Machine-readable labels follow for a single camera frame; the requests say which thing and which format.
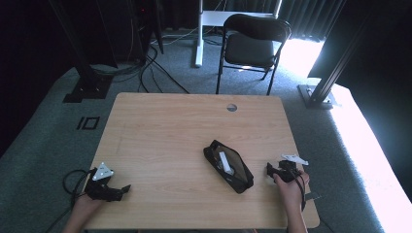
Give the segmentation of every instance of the chair backrest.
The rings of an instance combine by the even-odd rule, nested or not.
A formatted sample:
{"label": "chair backrest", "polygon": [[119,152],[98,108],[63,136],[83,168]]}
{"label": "chair backrest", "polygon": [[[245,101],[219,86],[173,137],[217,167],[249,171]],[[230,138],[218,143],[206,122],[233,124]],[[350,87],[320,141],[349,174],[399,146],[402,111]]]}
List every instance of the chair backrest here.
{"label": "chair backrest", "polygon": [[244,14],[235,14],[227,18],[223,25],[224,35],[230,29],[254,39],[282,43],[285,43],[292,33],[291,26],[284,20]]}

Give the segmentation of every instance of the human hand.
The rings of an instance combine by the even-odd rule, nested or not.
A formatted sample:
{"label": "human hand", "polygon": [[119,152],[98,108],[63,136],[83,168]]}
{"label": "human hand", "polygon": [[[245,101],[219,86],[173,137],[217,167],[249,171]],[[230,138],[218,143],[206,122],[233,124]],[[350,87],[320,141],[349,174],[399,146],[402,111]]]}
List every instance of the human hand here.
{"label": "human hand", "polygon": [[104,202],[103,200],[93,200],[87,194],[79,197],[63,233],[81,232],[86,222],[91,219]]}
{"label": "human hand", "polygon": [[[309,183],[309,175],[303,171],[300,171],[300,177],[297,177],[297,181],[302,187]],[[274,174],[273,178],[275,183],[279,186],[280,194],[286,211],[301,210],[302,193],[299,185],[296,181],[285,183],[278,175]]]}

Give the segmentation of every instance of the desk leg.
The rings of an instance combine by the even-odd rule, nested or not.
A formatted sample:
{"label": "desk leg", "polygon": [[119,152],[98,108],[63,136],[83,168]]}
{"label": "desk leg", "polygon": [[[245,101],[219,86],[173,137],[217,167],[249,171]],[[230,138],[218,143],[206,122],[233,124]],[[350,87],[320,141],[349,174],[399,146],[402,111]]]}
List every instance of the desk leg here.
{"label": "desk leg", "polygon": [[197,49],[196,49],[196,67],[202,66],[203,60],[203,0],[199,0],[199,26],[198,26],[198,38],[197,38]]}

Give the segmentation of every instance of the hole in table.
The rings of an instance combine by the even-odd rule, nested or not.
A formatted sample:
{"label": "hole in table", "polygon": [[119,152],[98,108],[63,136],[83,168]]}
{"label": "hole in table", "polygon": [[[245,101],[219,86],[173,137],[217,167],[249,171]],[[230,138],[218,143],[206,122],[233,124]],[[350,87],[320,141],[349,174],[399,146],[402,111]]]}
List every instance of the hole in table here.
{"label": "hole in table", "polygon": [[235,112],[237,110],[237,106],[235,104],[228,104],[226,107],[230,112]]}

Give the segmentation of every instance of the chair seat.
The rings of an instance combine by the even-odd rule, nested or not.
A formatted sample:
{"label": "chair seat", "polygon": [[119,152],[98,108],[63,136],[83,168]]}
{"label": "chair seat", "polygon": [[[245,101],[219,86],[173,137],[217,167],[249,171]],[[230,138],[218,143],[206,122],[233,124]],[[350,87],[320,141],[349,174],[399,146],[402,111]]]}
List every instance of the chair seat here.
{"label": "chair seat", "polygon": [[240,33],[231,34],[227,39],[224,59],[231,64],[269,68],[275,62],[273,43]]}

